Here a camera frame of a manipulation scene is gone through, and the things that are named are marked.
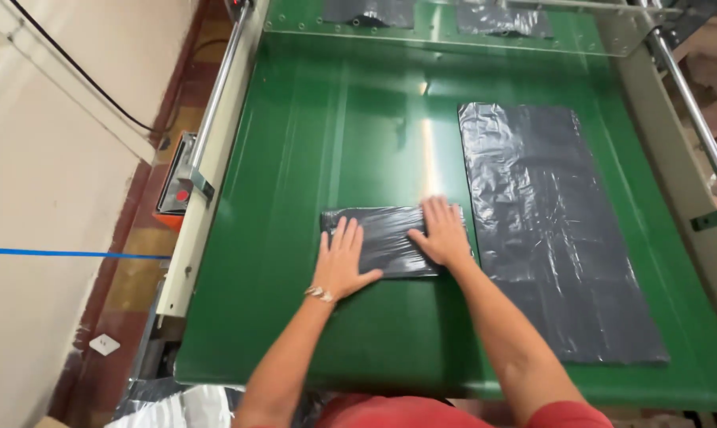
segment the bracelet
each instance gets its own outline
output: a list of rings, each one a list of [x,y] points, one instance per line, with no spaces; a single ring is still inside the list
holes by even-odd
[[[306,296],[313,296],[315,298],[318,298],[322,302],[331,303],[335,298],[332,296],[332,293],[325,291],[321,287],[308,287],[305,292]]]

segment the person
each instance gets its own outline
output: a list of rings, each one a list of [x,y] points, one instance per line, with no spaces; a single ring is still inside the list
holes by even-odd
[[[488,355],[517,426],[529,428],[610,428],[612,424],[586,403],[538,331],[480,270],[472,258],[459,207],[445,197],[421,203],[428,235],[409,237],[436,263],[448,268],[467,300],[477,336]],[[306,296],[287,327],[250,376],[234,428],[286,428],[300,399],[316,342],[335,303],[382,277],[378,269],[358,272],[363,228],[343,217],[332,244],[321,235],[312,287],[329,298]],[[332,399],[317,428],[490,427],[486,422],[422,397],[372,397],[348,394]]]

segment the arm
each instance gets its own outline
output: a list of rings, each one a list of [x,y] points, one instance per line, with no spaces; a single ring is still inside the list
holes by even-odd
[[[363,228],[356,219],[352,219],[347,228],[345,223],[344,217],[338,222],[331,246],[326,232],[321,234],[319,258],[311,283],[312,287],[328,292],[333,300],[325,302],[321,298],[306,297],[252,372],[234,428],[290,425],[315,345],[335,303],[382,277],[378,269],[358,274]]]
[[[518,426],[525,426],[545,404],[585,403],[538,331],[475,263],[458,205],[432,197],[422,202],[422,209],[428,237],[413,229],[409,237],[456,278]]]

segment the blue tape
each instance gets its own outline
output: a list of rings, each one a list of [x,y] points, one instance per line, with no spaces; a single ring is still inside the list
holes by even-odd
[[[94,253],[91,251],[20,250],[16,248],[0,248],[0,254],[12,254],[19,256],[72,256],[76,258],[119,258],[149,260],[168,260],[170,258],[170,256],[146,256],[143,254]]]

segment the floor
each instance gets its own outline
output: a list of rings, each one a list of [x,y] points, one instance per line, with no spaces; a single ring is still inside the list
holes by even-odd
[[[123,228],[122,252],[129,254],[172,254],[178,234],[154,219],[152,213],[176,144],[183,131],[197,131],[202,114],[218,74],[225,43],[213,43],[196,50],[210,40],[228,39],[232,24],[221,0],[201,2],[198,13],[204,15],[194,49],[183,72],[175,108],[176,121],[166,138],[156,139],[157,157],[152,166],[143,163],[132,181],[124,212],[133,212],[130,230]],[[101,310],[97,318],[84,320],[65,370],[76,373],[71,380],[58,384],[50,416],[69,426],[89,428],[104,426],[112,418],[128,379],[147,313],[157,284],[165,274],[167,263],[159,260],[107,260],[99,279],[111,279],[109,287],[97,287],[87,305]],[[121,344],[118,352],[104,357],[86,352],[90,338],[107,334]]]

